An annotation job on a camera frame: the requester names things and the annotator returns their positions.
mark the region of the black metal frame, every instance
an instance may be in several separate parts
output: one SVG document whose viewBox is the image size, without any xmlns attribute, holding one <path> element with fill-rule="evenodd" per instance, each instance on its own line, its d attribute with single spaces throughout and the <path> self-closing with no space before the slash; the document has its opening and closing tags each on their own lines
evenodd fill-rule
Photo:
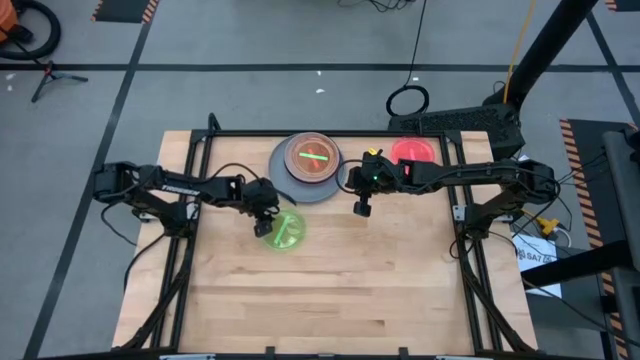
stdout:
<svg viewBox="0 0 640 360">
<path fill-rule="evenodd" d="M 201 143 L 204 143 L 202 157 L 200 162 L 199 169 L 199 177 L 206 177 L 209 159 L 212 155 L 212 145 L 215 137 L 267 137 L 267 136 L 281 136 L 286 137 L 296 133 L 300 133 L 303 131 L 309 130 L 221 130 L 219 124 L 215 120 L 213 115 L 209 117 L 209 128 L 204 130 L 192 130 L 191 137 L 189 140 L 189 148 L 187 151 L 187 161 L 185 164 L 185 174 L 192 174 L 193 167 L 195 165 L 196 153 Z M 323 133 L 330 137 L 401 137 L 401 136 L 421 136 L 425 138 L 434 138 L 437 139 L 440 143 L 440 151 L 442 153 L 442 163 L 445 166 L 451 165 L 451 157 L 449 153 L 448 142 L 453 143 L 454 149 L 456 151 L 456 159 L 458 164 L 465 163 L 464 151 L 462 147 L 462 140 L 459 131 L 432 131 L 432 132 L 424 132 L 421 134 L 415 134 L 410 132 L 390 132 L 390 131 L 369 131 L 369 130 L 319 130 L 319 133 Z M 464 198 L 466 204 L 473 203 L 473 196 L 471 194 L 471 189 L 469 186 L 463 187 L 464 190 Z M 456 222 L 453 216 L 453 206 L 458 204 L 458 197 L 454 187 L 447 188 L 447 194 L 450 202 L 451 209 L 451 219 L 454 225 L 454 235 L 457 241 L 457 250 L 459 254 L 466 253 L 465 242 L 461 240 L 460 228 L 456 226 Z M 181 196 L 179 201 L 186 202 L 188 198 L 186 196 Z M 184 321 L 184 312 L 186 306 L 187 292 L 189 288 L 189 275 L 191 272 L 191 264 L 193 261 L 194 250 L 195 250 L 195 242 L 197 238 L 197 229 L 198 229 L 199 217 L 193 221 L 192 224 L 192 232 L 191 236 L 185 238 L 186 240 L 186 249 L 184 252 L 184 256 L 182 259 L 182 264 L 188 265 L 188 271 L 183 275 L 182 286 L 177 292 L 174 292 L 174 296 L 177 296 L 175 315 L 172 324 L 171 336 L 169 345 L 163 347 L 160 345 L 162 332 L 164 328 L 165 319 L 161 317 L 157 325 L 154 327 L 151 333 L 151 342 L 150 347 L 147 349 L 142 349 L 142 345 L 144 344 L 146 339 L 136 339 L 134 342 L 135 346 L 131 348 L 115 348 L 111 352 L 106 353 L 94 353 L 94 354 L 83 354 L 83 355 L 73 355 L 73 356 L 64 356 L 57 357 L 55 359 L 68 359 L 68 360 L 83 360 L 83 359 L 106 359 L 106 358 L 118 358 L 118 359 L 158 359 L 160 355 L 171 355 L 171 354 L 179 354 L 179 344 L 180 337 L 182 334 L 182 326 Z M 167 298 L 167 295 L 170 294 L 170 288 L 172 285 L 175 285 L 175 280 L 173 279 L 173 273 L 175 271 L 175 266 L 178 261 L 178 248 L 179 243 L 182 239 L 180 238 L 172 238 L 171 244 L 169 246 L 169 251 L 167 254 L 167 261 L 165 264 L 165 271 L 162 280 L 162 289 L 160 292 L 161 299 L 159 302 L 167 303 L 172 300 L 173 297 Z M 489 295 L 489 299 L 492 299 L 491 296 L 491 286 L 489 282 L 489 274 L 487 271 L 486 259 L 484 256 L 484 251 L 482 248 L 482 242 L 478 241 L 474 245 L 474 255 L 477 264 L 477 274 L 480 279 L 480 283 L 482 285 L 482 289 Z M 461 272 L 465 271 L 464 268 L 469 266 L 469 260 L 466 256 L 459 257 L 459 265 Z M 520 353 L 520 352 L 504 352 L 502 351 L 502 343 L 500 338 L 500 332 L 498 327 L 493 322 L 493 320 L 488 317 L 488 324 L 490 330 L 490 337 L 493 346 L 493 350 L 484 349 L 483 341 L 482 341 L 482 333 L 480 328 L 480 321 L 478 318 L 478 309 L 476 306 L 476 295 L 472 291 L 470 285 L 466 282 L 463 282 L 464 288 L 464 296 L 467 308 L 467 315 L 469 319 L 469 331 L 471 342 L 474 349 L 474 354 L 476 356 L 485 356 L 496 359 L 548 359 L 548 360 L 559 360 L 559 359 L 575 359 L 579 360 L 579 358 L 571 358 L 571 357 L 558 357 L 558 356 L 549 356 L 545 354 L 538 353 Z M 264 353 L 260 354 L 215 354 L 216 359 L 264 359 L 264 360 L 275 360 L 277 359 L 290 359 L 290 360 L 308 360 L 313 358 L 321 358 L 319 354 L 276 354 L 274 347 L 267 347 Z M 407 348 L 399 348 L 398 355 L 332 355 L 333 359 L 400 359 L 400 360 L 409 360 L 409 359 L 435 359 L 436 356 L 429 355 L 409 355 L 409 350 Z"/>
</svg>

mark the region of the yellow cable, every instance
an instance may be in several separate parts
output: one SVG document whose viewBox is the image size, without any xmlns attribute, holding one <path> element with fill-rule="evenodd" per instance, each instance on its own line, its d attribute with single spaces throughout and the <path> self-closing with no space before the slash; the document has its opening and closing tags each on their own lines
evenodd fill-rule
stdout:
<svg viewBox="0 0 640 360">
<path fill-rule="evenodd" d="M 531 211 L 528 211 L 527 209 L 522 209 L 522 212 L 531 216 L 532 218 L 536 218 L 536 214 L 532 213 Z"/>
<path fill-rule="evenodd" d="M 536 0 L 531 0 L 531 5 L 529 5 L 529 13 L 527 13 L 527 19 L 524 21 L 522 25 L 522 30 L 520 30 L 520 35 L 518 36 L 518 42 L 516 43 L 516 48 L 513 50 L 513 56 L 511 57 L 511 64 L 509 65 L 509 72 L 507 73 L 507 81 L 504 85 L 504 96 L 502 98 L 502 103 L 507 103 L 507 95 L 509 94 L 509 83 L 511 82 L 511 73 L 513 72 L 513 65 L 516 63 L 516 59 L 518 58 L 518 52 L 520 51 L 520 45 L 522 45 L 522 38 L 524 38 L 524 34 L 527 32 L 527 28 L 529 27 L 529 23 L 531 22 L 531 17 L 533 15 L 533 9 L 536 7 Z"/>
</svg>

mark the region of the black stand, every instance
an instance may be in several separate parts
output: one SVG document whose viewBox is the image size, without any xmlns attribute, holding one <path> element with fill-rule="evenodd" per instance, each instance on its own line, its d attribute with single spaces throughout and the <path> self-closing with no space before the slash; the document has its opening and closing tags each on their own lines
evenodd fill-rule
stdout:
<svg viewBox="0 0 640 360">
<path fill-rule="evenodd" d="M 520 110 L 529 90 L 547 70 L 556 55 L 578 30 L 597 0 L 562 0 L 511 75 L 507 103 Z M 482 105 L 501 104 L 504 86 L 487 97 Z"/>
<path fill-rule="evenodd" d="M 75 75 L 71 75 L 71 74 L 67 74 L 67 73 L 56 71 L 55 70 L 55 66 L 56 65 L 51 60 L 49 60 L 49 62 L 46 65 L 44 65 L 41 62 L 39 62 L 36 59 L 33 59 L 33 61 L 35 61 L 36 64 L 44 66 L 44 76 L 42 77 L 42 80 L 40 80 L 40 84 L 38 85 L 38 88 L 36 89 L 36 92 L 33 94 L 33 97 L 31 97 L 31 102 L 32 103 L 35 103 L 36 101 L 38 101 L 38 98 L 40 97 L 40 92 L 42 91 L 44 86 L 47 85 L 47 84 L 52 83 L 55 80 L 71 79 L 71 80 L 76 80 L 76 81 L 80 81 L 80 82 L 89 81 L 89 79 L 87 79 L 85 77 L 75 76 Z"/>
<path fill-rule="evenodd" d="M 10 34 L 10 31 L 7 31 L 7 30 L 3 29 L 2 26 L 0 26 L 0 31 L 2 31 L 2 33 L 7 37 L 7 39 L 9 39 L 9 41 L 14 43 L 22 52 L 24 52 L 25 54 L 29 53 L 29 50 L 25 49 L 24 46 L 22 46 L 22 44 L 20 44 L 20 42 L 18 40 L 14 39 L 12 37 L 12 35 Z M 32 103 L 35 103 L 36 101 L 38 101 L 38 98 L 40 98 L 40 93 L 42 92 L 42 89 L 44 88 L 44 86 L 47 85 L 47 84 L 50 84 L 51 82 L 53 82 L 55 80 L 71 79 L 71 80 L 76 80 L 76 81 L 80 81 L 80 82 L 89 81 L 89 79 L 87 79 L 85 77 L 75 76 L 75 75 L 66 74 L 66 73 L 62 73 L 62 72 L 56 71 L 55 70 L 55 64 L 53 63 L 52 60 L 49 60 L 49 62 L 46 65 L 41 63 L 36 58 L 33 58 L 31 60 L 33 62 L 35 62 L 37 65 L 42 66 L 43 70 L 44 70 L 44 76 L 42 77 L 42 80 L 40 81 L 40 84 L 38 85 L 38 88 L 36 89 L 36 92 L 31 97 L 31 102 Z"/>
</svg>

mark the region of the green marker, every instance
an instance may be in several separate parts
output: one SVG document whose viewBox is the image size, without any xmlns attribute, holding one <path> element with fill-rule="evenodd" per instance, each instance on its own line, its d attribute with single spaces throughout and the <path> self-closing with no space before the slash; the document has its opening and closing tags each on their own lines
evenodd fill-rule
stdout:
<svg viewBox="0 0 640 360">
<path fill-rule="evenodd" d="M 302 157 L 308 157 L 309 159 L 329 161 L 328 157 L 322 156 L 322 155 L 313 155 L 313 154 L 307 154 L 307 153 L 298 153 L 298 155 L 300 155 Z"/>
<path fill-rule="evenodd" d="M 291 217 L 290 216 L 285 216 L 284 221 L 282 222 L 282 226 L 280 226 L 280 231 L 278 231 L 278 235 L 276 235 L 276 240 L 274 241 L 274 244 L 277 247 L 280 247 L 280 240 L 282 240 L 282 235 L 284 235 L 284 231 L 287 229 L 287 225 L 289 225 L 289 221 L 291 221 Z"/>
</svg>

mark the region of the red plate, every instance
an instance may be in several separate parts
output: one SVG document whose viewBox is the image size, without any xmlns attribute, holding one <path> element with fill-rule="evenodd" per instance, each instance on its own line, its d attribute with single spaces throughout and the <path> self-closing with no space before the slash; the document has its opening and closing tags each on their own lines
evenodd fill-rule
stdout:
<svg viewBox="0 0 640 360">
<path fill-rule="evenodd" d="M 399 159 L 433 162 L 435 153 L 431 144 L 419 138 L 402 138 L 391 147 L 391 161 Z"/>
</svg>

